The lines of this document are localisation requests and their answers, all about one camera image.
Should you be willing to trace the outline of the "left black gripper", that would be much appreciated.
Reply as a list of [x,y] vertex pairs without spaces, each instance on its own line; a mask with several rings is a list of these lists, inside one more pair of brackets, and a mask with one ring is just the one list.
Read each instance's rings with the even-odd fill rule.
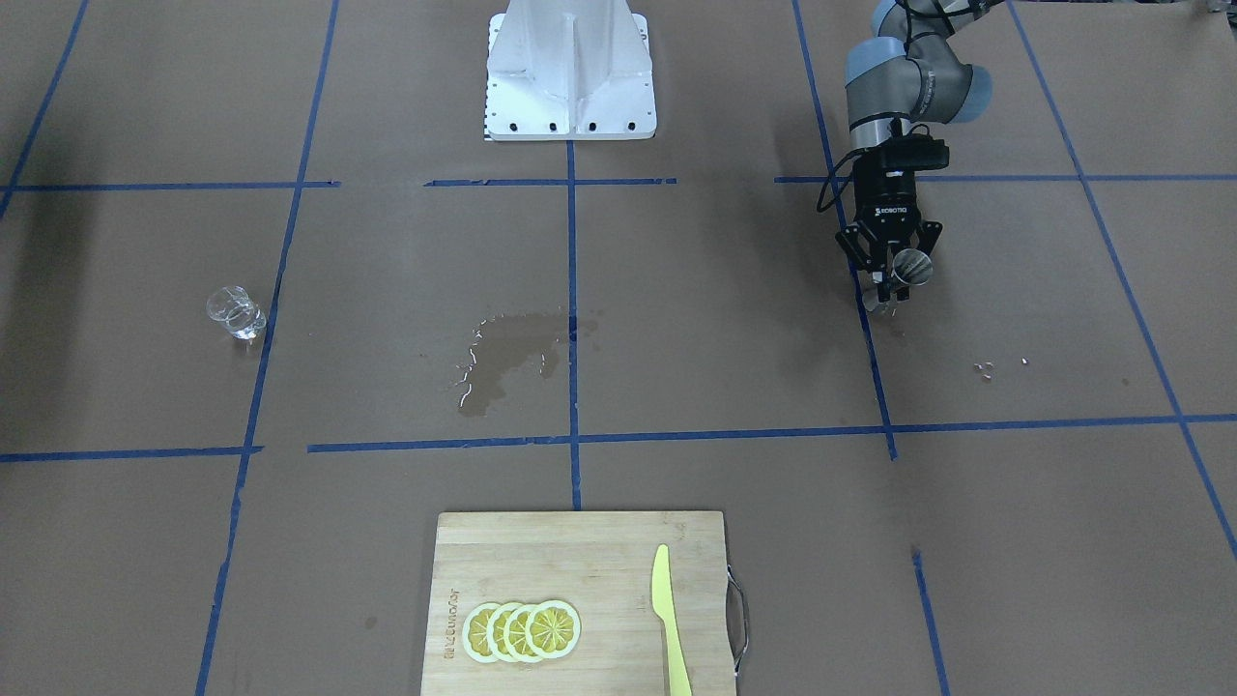
[[854,223],[835,235],[849,263],[884,282],[884,248],[914,248],[910,269],[931,272],[931,253],[944,232],[940,221],[927,220],[917,202],[918,172],[880,171],[875,153],[862,153],[854,162]]

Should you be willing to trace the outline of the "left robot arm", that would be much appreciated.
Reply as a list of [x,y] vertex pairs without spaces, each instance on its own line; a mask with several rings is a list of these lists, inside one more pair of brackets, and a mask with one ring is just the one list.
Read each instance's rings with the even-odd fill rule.
[[905,300],[925,282],[943,224],[923,218],[917,176],[945,171],[951,155],[931,124],[974,122],[992,99],[990,70],[970,66],[950,37],[995,1],[882,1],[872,37],[847,58],[854,220],[837,244],[870,274],[876,300]]

